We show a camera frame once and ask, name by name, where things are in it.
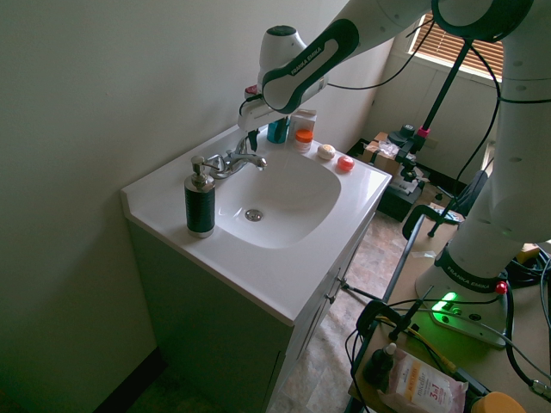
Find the plastic bag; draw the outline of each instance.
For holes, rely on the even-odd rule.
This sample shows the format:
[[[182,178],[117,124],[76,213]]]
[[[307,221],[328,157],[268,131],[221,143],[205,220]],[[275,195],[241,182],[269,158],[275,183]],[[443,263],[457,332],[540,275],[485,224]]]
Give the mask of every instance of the plastic bag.
[[[396,154],[398,154],[399,147],[393,144],[392,142],[389,142],[387,140],[382,140],[379,142],[379,149],[382,153],[390,157],[391,159],[394,159]]]
[[[468,383],[452,379],[396,349],[386,393],[379,397],[398,413],[462,413]]]

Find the bathroom sink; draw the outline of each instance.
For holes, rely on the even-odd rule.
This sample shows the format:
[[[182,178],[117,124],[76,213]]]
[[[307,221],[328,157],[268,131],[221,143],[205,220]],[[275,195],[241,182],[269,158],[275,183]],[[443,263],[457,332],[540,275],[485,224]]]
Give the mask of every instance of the bathroom sink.
[[[217,183],[216,225],[247,243],[284,248],[325,219],[341,191],[337,176],[294,151],[272,151],[268,168],[248,164]]]
[[[131,222],[294,325],[330,268],[366,230],[391,176],[359,161],[351,172],[339,172],[341,153],[324,161],[313,141],[300,154],[289,142],[270,143],[263,130],[257,155],[267,167],[257,170],[249,163],[218,180],[214,233],[192,237],[183,190],[191,158],[224,154],[243,136],[235,126],[184,153],[123,188],[122,205]],[[255,222],[254,212],[248,220],[251,210],[262,218]]]

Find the orange lid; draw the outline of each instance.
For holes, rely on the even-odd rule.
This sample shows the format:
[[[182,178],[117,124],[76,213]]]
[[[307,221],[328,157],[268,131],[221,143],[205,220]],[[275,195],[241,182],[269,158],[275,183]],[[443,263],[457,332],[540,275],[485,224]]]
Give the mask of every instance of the orange lid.
[[[299,129],[298,131],[296,131],[295,138],[303,144],[308,144],[312,142],[313,132],[308,131],[307,129]]]
[[[514,399],[504,393],[494,391],[478,400],[471,413],[526,413],[526,410]]]

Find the sink drain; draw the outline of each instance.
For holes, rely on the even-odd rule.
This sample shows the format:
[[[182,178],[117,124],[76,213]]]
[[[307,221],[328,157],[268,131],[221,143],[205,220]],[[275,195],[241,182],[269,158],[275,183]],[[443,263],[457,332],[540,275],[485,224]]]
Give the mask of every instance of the sink drain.
[[[250,209],[245,213],[245,218],[252,222],[258,222],[262,219],[262,213],[257,209]]]

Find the black soap dispenser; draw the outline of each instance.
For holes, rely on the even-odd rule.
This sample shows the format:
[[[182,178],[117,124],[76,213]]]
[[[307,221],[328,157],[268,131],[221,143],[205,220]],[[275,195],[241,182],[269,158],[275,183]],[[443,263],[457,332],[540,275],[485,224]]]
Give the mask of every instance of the black soap dispenser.
[[[184,183],[188,232],[206,238],[214,232],[214,179],[205,174],[204,157],[192,157],[191,163],[194,173]]]

